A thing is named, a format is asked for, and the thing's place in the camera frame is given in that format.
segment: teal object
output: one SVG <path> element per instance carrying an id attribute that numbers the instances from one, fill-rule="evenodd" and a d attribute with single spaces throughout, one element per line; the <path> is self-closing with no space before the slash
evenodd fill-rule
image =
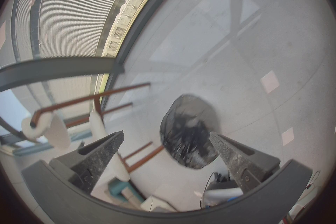
<path id="1" fill-rule="evenodd" d="M 120 181 L 117 178 L 114 178 L 113 180 L 111 180 L 108 184 L 108 190 L 110 192 L 110 194 L 122 201 L 127 201 L 127 199 L 123 196 L 123 194 L 121 194 L 121 191 L 124 188 L 129 188 L 131 190 L 131 192 L 133 193 L 133 195 L 135 197 L 137 197 L 137 199 L 139 199 L 139 201 L 144 202 L 145 200 L 141 197 L 141 195 L 132 187 L 132 185 L 129 182 L 123 182 Z"/>

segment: gray floor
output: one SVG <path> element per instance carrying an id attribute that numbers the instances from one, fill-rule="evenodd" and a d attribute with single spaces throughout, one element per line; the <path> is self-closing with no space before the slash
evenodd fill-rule
<path id="1" fill-rule="evenodd" d="M 281 165 L 293 158 L 321 170 L 321 186 L 336 157 L 335 22 L 326 0 L 166 0 L 115 85 L 152 86 L 111 98 L 107 109 L 135 105 L 106 116 L 107 129 L 124 130 L 122 155 L 150 140 L 160 145 L 163 116 L 192 93 L 213 105 L 222 134 Z M 185 168 L 163 151 L 131 179 L 183 211 L 198 209 L 210 174 L 225 170 L 219 158 Z"/>

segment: concrete floor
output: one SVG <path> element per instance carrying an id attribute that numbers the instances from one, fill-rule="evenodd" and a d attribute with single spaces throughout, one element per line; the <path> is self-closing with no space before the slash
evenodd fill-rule
<path id="1" fill-rule="evenodd" d="M 124 130 L 120 153 L 153 141 L 173 101 L 191 93 L 212 104 L 221 133 L 321 170 L 336 157 L 336 21 L 327 0 L 166 0 L 143 29 L 115 87 L 150 81 L 150 88 L 110 98 L 108 132 Z M 162 151 L 131 174 L 145 194 L 178 210 L 199 208 L 220 158 L 203 169 L 179 165 Z M 113 177 L 111 167 L 97 189 Z"/>

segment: black bag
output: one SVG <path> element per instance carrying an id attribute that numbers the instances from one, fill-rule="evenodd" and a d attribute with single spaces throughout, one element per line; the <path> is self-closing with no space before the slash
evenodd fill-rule
<path id="1" fill-rule="evenodd" d="M 220 133 L 216 112 L 193 95 L 177 98 L 160 126 L 163 146 L 183 166 L 201 169 L 218 154 L 209 140 L 210 132 Z"/>

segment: black trash bag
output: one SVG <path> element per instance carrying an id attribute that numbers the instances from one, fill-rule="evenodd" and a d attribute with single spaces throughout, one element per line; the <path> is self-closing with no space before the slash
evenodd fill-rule
<path id="1" fill-rule="evenodd" d="M 210 132 L 220 133 L 216 112 L 193 95 L 177 98 L 160 126 L 163 146 L 183 166 L 201 169 L 218 154 L 209 140 Z"/>

